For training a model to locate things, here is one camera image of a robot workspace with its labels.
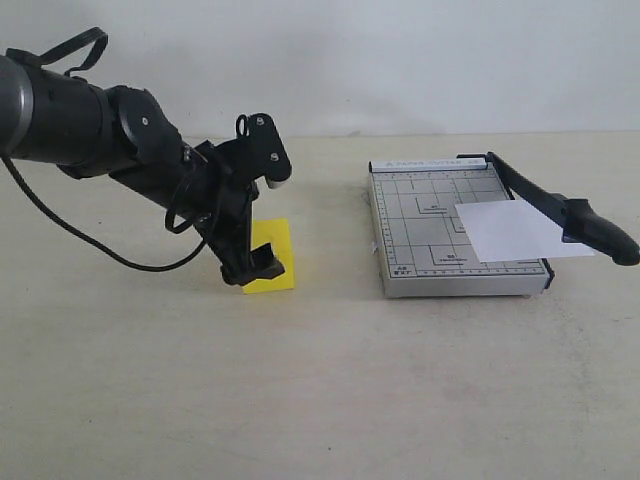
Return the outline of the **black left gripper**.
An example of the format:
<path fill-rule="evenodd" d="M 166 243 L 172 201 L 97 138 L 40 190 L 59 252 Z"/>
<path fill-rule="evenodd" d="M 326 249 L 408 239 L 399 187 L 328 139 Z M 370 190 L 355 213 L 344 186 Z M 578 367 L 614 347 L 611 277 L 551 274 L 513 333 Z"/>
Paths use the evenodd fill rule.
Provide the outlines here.
<path fill-rule="evenodd" d="M 228 285 L 246 286 L 284 273 L 271 243 L 251 249 L 257 177 L 258 160 L 248 139 L 184 143 L 164 159 L 164 228 L 174 234 L 195 228 L 218 250 Z"/>

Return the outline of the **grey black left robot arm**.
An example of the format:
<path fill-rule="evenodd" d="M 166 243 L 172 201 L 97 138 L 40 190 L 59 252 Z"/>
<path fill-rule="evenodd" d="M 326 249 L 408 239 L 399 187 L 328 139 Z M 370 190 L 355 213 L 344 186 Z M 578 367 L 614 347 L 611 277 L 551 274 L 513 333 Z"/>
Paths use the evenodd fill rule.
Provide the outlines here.
<path fill-rule="evenodd" d="M 292 166 L 273 118 L 240 115 L 233 139 L 186 142 L 145 89 L 103 89 L 43 67 L 25 51 L 1 57 L 1 153 L 57 166 L 74 179 L 107 176 L 165 212 L 174 234 L 194 229 L 229 285 L 285 272 L 270 244 L 251 244 L 257 182 L 286 182 Z"/>

